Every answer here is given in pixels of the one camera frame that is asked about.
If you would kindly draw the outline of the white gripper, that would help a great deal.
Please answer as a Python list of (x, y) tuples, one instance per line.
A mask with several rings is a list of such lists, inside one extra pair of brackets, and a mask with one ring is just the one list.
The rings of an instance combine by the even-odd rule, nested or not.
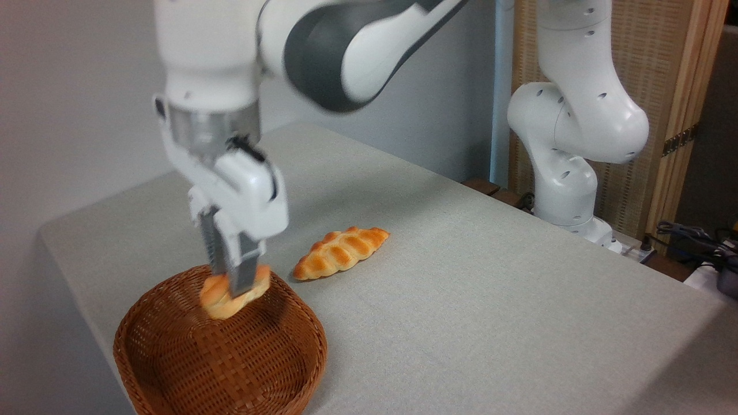
[[(169, 161), (191, 184), (188, 202), (213, 275), (228, 275), (232, 297), (253, 288), (264, 239), (288, 224), (284, 178), (258, 149), (260, 104), (153, 98)], [(227, 236), (227, 245), (223, 236)]]

